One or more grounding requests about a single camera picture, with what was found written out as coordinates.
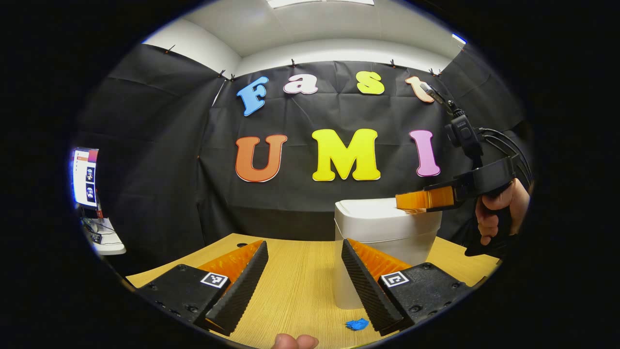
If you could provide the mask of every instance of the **black fabric curtain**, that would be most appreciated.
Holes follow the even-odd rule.
[[[362,94],[359,71],[378,73],[385,92]],[[285,93],[288,78],[298,74],[316,76],[318,92]],[[411,76],[455,100],[476,127],[520,130],[523,120],[517,100],[475,52],[461,52],[440,76],[359,61],[281,66],[234,81],[217,75],[187,57],[140,45],[109,74],[82,114],[74,143],[100,149],[97,185],[104,214],[127,247],[117,257],[132,265],[125,274],[178,259],[230,233],[333,240],[335,202],[394,197],[470,170],[471,161],[445,135],[448,115],[437,102],[424,103],[414,94],[405,82]],[[237,93],[262,76],[269,79],[261,98],[265,105],[245,117]],[[312,133],[319,129],[335,130],[346,146],[358,129],[377,131],[381,178],[356,181],[350,174],[342,180],[337,174],[333,181],[314,181]],[[432,132],[439,175],[416,174],[412,130]],[[525,144],[517,133],[515,140]],[[265,138],[276,134],[288,137],[278,174],[264,183],[238,177],[236,140],[260,139],[253,166],[261,169],[268,158]],[[484,151],[485,162],[503,156],[489,146]],[[444,212],[439,235],[458,243],[470,239],[472,207]]]
[[[121,274],[205,246],[196,207],[197,157],[224,79],[164,52],[150,45],[132,50],[92,94],[73,141],[99,149],[95,180],[102,210],[127,249],[109,257]]]

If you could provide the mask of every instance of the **desk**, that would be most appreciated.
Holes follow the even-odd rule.
[[[260,239],[231,234],[191,255],[127,276],[127,279],[138,288],[177,264],[198,267],[234,250],[238,243]],[[359,320],[360,317],[368,320],[368,315],[363,308],[342,310],[334,304],[334,242],[262,240],[267,241],[269,262],[245,314],[229,339],[251,347],[271,348],[278,333],[294,337],[308,334],[319,339],[318,348],[338,349],[383,338],[373,330],[372,324],[361,331],[345,327],[350,320]],[[493,272],[498,259],[487,255],[466,257],[464,251],[462,246],[436,238],[427,261],[473,286]]]

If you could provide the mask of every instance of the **blue object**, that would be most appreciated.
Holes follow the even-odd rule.
[[[347,328],[354,331],[363,330],[366,328],[366,326],[368,326],[368,321],[366,321],[364,318],[347,322]]]
[[[462,37],[456,35],[456,34],[452,34],[452,37],[455,38],[456,40],[459,40],[463,45],[465,45],[467,42],[465,40],[463,40]]]
[[[266,76],[261,76],[256,79],[256,81],[237,92],[237,96],[241,96],[243,104],[246,106],[246,110],[243,112],[244,116],[250,115],[265,105],[265,101],[258,99],[258,97],[265,97],[267,94],[267,90],[262,84],[265,84],[268,81],[269,79]]]

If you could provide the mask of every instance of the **yellow letter m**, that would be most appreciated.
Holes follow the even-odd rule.
[[[353,172],[353,178],[358,181],[374,181],[381,177],[377,170],[374,159],[374,140],[377,131],[371,129],[359,129],[353,134],[353,139],[348,148],[340,140],[334,130],[316,130],[312,133],[319,147],[319,159],[317,171],[312,174],[315,181],[333,181],[336,174],[331,170],[331,162],[340,175],[346,179],[351,172],[353,162],[357,160],[357,166]]]

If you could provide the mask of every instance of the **human hand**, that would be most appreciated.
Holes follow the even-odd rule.
[[[480,243],[486,246],[491,242],[491,238],[497,235],[499,218],[497,215],[491,214],[489,210],[495,211],[510,206],[510,216],[512,217],[510,235],[514,235],[519,232],[519,227],[525,218],[525,212],[528,210],[528,204],[529,194],[517,178],[513,179],[512,184],[496,198],[486,195],[479,197],[476,204],[476,218],[478,219],[478,230],[482,235]]]
[[[280,333],[275,336],[272,349],[314,349],[317,345],[319,345],[319,340],[309,335],[300,335],[295,340],[291,335]]]

